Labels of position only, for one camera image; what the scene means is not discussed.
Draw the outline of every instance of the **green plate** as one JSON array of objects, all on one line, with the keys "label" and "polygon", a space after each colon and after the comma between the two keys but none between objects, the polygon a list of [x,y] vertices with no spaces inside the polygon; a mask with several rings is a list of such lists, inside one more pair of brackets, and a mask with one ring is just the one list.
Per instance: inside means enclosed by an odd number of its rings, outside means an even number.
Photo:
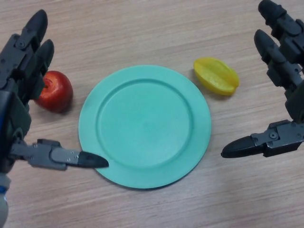
[{"label": "green plate", "polygon": [[133,66],[101,81],[79,118],[84,151],[103,156],[107,179],[131,188],[173,183],[205,153],[211,117],[199,89],[161,66]]}]

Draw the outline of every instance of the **wood grain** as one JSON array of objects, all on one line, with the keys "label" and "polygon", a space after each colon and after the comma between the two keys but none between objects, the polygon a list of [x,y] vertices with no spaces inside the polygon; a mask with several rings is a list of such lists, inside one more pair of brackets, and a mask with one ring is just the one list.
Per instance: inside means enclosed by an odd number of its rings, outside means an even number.
[{"label": "wood grain", "polygon": [[[304,19],[302,0],[276,0]],[[232,140],[289,118],[285,97],[266,76],[253,36],[266,32],[259,0],[0,0],[0,44],[20,32],[40,8],[48,13],[46,38],[55,43],[50,69],[69,76],[72,110],[50,114],[30,104],[28,143],[38,137],[80,148],[79,112],[92,88],[110,73],[137,64],[172,68],[190,78],[212,112],[213,132],[203,160],[184,179],[153,191],[129,190],[93,170],[34,169],[17,162],[9,173],[7,228],[221,228],[303,227],[303,150],[264,158],[227,160]],[[241,86],[229,98],[195,79],[196,58],[232,66]]]}]

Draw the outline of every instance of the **robotic hand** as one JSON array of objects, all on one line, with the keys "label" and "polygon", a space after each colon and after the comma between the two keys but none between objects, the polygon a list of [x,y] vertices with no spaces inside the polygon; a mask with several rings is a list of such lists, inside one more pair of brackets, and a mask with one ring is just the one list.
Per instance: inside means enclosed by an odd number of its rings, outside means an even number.
[{"label": "robotic hand", "polygon": [[271,35],[280,47],[263,31],[254,40],[262,60],[268,65],[267,75],[275,86],[285,89],[286,109],[293,121],[271,123],[264,133],[255,133],[228,144],[224,158],[237,158],[263,153],[265,157],[295,151],[304,141],[304,23],[293,20],[281,5],[262,0],[258,10],[272,29]]},{"label": "robotic hand", "polygon": [[0,53],[0,227],[8,214],[5,193],[10,180],[6,174],[16,160],[26,160],[33,167],[62,171],[68,166],[109,166],[103,157],[64,149],[57,141],[38,139],[33,145],[24,142],[31,124],[29,100],[39,98],[44,87],[43,76],[54,54],[50,39],[40,46],[47,22],[45,11],[38,11],[21,35],[12,35]]}]

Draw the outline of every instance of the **wooden table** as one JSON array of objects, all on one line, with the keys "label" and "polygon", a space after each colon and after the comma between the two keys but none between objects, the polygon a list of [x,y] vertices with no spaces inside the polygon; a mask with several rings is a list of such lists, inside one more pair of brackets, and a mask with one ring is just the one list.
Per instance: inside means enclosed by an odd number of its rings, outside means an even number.
[{"label": "wooden table", "polygon": [[[17,162],[7,198],[7,228],[303,227],[304,156],[297,152],[223,159],[232,140],[264,131],[289,116],[282,88],[266,75],[253,36],[266,32],[259,0],[0,0],[0,44],[40,8],[48,13],[46,38],[55,43],[50,69],[74,87],[72,110],[51,114],[30,104],[28,143],[37,138],[80,148],[77,124],[92,88],[110,73],[137,64],[172,68],[202,91],[212,113],[209,148],[184,179],[153,191],[116,186],[94,170],[34,169]],[[302,0],[284,1],[304,19]],[[232,66],[240,88],[231,98],[204,89],[192,71],[199,57]]]}]

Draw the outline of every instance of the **red apple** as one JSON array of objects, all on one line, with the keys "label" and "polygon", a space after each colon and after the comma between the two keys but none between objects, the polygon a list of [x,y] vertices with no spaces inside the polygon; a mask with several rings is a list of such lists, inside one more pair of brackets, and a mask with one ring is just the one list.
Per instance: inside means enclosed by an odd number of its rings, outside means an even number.
[{"label": "red apple", "polygon": [[48,71],[43,81],[45,86],[35,103],[50,112],[65,111],[73,98],[73,88],[67,76],[58,71]]}]

